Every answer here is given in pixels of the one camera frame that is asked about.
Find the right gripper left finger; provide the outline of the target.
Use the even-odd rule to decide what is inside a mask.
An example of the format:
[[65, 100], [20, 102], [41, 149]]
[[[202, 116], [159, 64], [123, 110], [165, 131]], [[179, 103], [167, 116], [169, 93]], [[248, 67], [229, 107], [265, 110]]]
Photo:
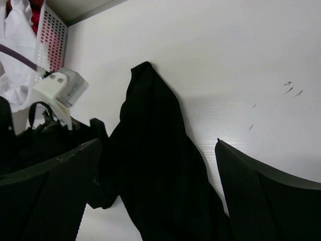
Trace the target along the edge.
[[75, 240], [101, 154], [98, 139], [1, 176], [1, 240]]

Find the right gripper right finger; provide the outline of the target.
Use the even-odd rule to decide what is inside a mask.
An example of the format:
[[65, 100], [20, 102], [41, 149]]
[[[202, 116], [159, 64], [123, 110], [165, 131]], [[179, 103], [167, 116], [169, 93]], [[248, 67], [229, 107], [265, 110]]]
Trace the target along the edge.
[[320, 183], [215, 146], [235, 240], [320, 240]]

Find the black t shirt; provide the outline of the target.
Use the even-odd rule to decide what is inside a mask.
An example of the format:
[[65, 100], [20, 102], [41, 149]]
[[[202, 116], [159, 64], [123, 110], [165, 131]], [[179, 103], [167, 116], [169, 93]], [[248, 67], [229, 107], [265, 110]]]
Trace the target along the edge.
[[93, 208], [120, 197], [143, 240], [233, 239], [179, 101], [149, 62], [132, 68], [112, 134], [96, 118], [90, 125], [102, 144]]

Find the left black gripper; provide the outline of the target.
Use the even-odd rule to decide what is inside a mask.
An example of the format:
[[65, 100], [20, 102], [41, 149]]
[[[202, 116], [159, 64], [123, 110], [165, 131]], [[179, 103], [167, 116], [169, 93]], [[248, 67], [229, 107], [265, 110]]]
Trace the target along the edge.
[[5, 98], [1, 98], [1, 175], [57, 157], [93, 139], [98, 139], [101, 144], [109, 141], [102, 121], [93, 118], [87, 126], [75, 120], [70, 131], [60, 121], [54, 120], [52, 108], [43, 101], [35, 102], [30, 107], [31, 126], [35, 122], [38, 105], [45, 108], [45, 122], [16, 135], [10, 104]]

